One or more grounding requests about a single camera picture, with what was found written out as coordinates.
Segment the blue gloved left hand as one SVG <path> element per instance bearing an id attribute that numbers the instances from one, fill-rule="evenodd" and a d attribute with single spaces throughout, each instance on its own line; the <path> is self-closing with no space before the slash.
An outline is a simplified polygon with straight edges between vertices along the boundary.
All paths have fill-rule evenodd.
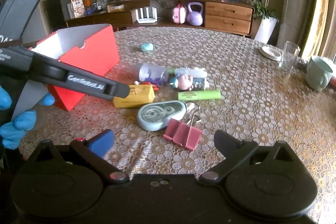
<path id="1" fill-rule="evenodd" d="M 54 97 L 47 93 L 38 104 L 51 106 L 55 103 Z M 1 87 L 1 111 L 7 110 L 12 104 L 8 92 Z M 6 149 L 17 149 L 26 133 L 32 130 L 37 121 L 35 110 L 26 111 L 17 116 L 13 121 L 1 126 L 2 145 Z"/>

